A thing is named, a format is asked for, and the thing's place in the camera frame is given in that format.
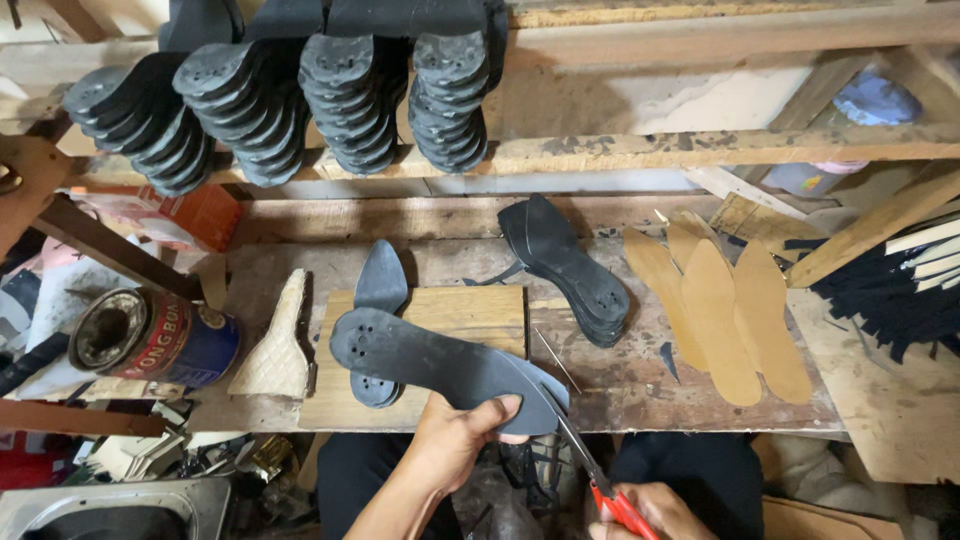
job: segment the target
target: wooden workbench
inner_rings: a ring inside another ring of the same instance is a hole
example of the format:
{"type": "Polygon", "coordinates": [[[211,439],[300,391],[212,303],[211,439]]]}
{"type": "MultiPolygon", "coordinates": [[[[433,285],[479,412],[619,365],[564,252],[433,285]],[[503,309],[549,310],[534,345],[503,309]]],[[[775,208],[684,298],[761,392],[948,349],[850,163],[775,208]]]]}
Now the wooden workbench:
{"type": "MultiPolygon", "coordinates": [[[[532,328],[555,346],[583,395],[571,395],[571,418],[584,431],[738,430],[806,431],[835,434],[844,429],[809,352],[789,315],[787,325],[797,339],[813,380],[813,398],[806,405],[783,402],[764,389],[758,405],[737,407],[725,402],[707,374],[677,361],[681,384],[666,372],[659,348],[672,340],[657,296],[628,268],[620,238],[585,240],[591,257],[611,269],[631,295],[623,338],[612,349],[599,349],[581,334],[560,290],[550,282],[521,273],[507,283],[526,287],[528,351],[539,367],[558,380],[554,365],[532,328]]],[[[408,280],[417,286],[463,286],[461,278],[484,279],[506,268],[513,255],[504,240],[456,239],[394,242],[408,280]]],[[[228,255],[231,272],[225,311],[238,317],[245,332],[240,357],[265,333],[276,298],[290,272],[313,273],[308,336],[319,339],[326,297],[331,290],[352,289],[370,244],[246,245],[228,255]]],[[[219,382],[197,391],[198,405],[190,428],[204,430],[295,431],[300,402],[269,396],[230,396],[233,366],[219,382]]],[[[416,419],[395,430],[413,430],[416,419]]]]}

